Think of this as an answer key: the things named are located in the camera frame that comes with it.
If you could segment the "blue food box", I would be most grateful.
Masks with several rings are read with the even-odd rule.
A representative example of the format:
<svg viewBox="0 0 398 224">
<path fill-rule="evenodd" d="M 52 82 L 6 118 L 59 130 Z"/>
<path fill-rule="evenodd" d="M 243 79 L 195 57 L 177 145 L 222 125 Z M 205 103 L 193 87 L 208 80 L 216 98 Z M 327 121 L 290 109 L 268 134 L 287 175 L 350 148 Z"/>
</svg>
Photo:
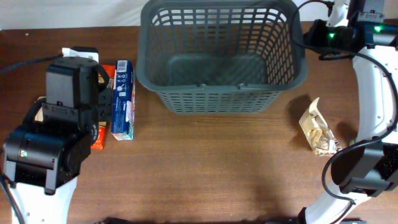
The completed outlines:
<svg viewBox="0 0 398 224">
<path fill-rule="evenodd" d="M 118 60 L 113 83 L 111 134 L 118 141 L 134 138 L 135 73 L 130 60 Z"/>
</svg>

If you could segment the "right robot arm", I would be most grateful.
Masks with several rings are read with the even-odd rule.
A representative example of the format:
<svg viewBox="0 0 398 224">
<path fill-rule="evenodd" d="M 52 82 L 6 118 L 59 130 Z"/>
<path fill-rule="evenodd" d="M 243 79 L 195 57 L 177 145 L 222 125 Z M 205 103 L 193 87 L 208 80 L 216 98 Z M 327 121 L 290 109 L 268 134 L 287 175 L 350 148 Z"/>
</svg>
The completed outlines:
<svg viewBox="0 0 398 224">
<path fill-rule="evenodd" d="M 325 191 L 303 208 L 298 223 L 341 223 L 358 205 L 397 187 L 397 26 L 317 20 L 298 46 L 353 58 L 359 91 L 359 130 L 322 171 Z"/>
</svg>

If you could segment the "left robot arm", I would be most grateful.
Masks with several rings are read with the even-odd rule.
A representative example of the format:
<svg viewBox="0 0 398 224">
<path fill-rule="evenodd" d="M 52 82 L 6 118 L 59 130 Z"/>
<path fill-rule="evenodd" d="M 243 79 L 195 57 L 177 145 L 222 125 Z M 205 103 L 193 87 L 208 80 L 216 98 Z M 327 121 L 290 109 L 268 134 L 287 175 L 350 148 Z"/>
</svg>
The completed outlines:
<svg viewBox="0 0 398 224">
<path fill-rule="evenodd" d="M 110 77 L 94 47 L 49 58 L 45 96 L 2 147 L 1 186 L 14 223 L 65 223 L 82 162 L 112 118 Z"/>
</svg>

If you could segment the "orange pasta packet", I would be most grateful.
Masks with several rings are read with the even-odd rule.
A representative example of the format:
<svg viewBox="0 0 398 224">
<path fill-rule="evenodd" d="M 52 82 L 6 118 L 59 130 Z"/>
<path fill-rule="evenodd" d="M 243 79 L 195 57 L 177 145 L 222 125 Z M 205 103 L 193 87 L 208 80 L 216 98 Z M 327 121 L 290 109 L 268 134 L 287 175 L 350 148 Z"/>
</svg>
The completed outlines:
<svg viewBox="0 0 398 224">
<path fill-rule="evenodd" d="M 116 66 L 115 65 L 103 65 L 103 68 L 109 75 L 109 83 L 107 85 L 107 88 L 112 88 L 113 81 L 114 81 L 114 75 L 116 72 Z M 108 123 L 107 121 L 99 122 L 98 137 L 97 137 L 97 140 L 91 145 L 91 149 L 102 150 L 104 148 L 104 140 L 105 140 L 105 135 L 106 135 L 107 123 Z"/>
</svg>

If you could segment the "mushroom snack pouch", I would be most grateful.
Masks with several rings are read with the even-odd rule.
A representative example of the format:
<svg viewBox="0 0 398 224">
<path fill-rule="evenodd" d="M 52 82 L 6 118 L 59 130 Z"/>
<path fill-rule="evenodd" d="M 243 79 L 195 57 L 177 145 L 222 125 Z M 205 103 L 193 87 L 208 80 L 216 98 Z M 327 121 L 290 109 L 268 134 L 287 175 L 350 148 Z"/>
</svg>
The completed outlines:
<svg viewBox="0 0 398 224">
<path fill-rule="evenodd" d="M 299 125 L 314 155 L 331 157 L 343 148 L 318 110 L 319 99 L 316 98 L 311 102 L 299 119 Z"/>
</svg>

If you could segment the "grey plastic basket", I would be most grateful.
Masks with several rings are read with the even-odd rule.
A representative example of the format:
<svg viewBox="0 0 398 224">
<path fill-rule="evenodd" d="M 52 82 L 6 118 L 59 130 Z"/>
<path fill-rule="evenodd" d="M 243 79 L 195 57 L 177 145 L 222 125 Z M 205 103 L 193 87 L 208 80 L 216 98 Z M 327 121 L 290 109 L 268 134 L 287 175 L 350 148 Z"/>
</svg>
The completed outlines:
<svg viewBox="0 0 398 224">
<path fill-rule="evenodd" d="M 258 113 L 305 81 L 302 37 L 292 1 L 149 1 L 136 75 L 177 114 Z"/>
</svg>

